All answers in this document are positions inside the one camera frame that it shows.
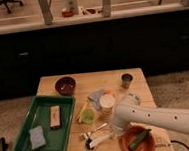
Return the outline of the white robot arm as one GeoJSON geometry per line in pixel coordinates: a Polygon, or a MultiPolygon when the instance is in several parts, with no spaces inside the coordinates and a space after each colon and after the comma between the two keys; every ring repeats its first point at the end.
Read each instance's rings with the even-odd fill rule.
{"type": "Polygon", "coordinates": [[[148,108],[135,94],[126,94],[114,107],[111,129],[122,135],[133,122],[166,128],[189,135],[189,109],[148,108]]]}

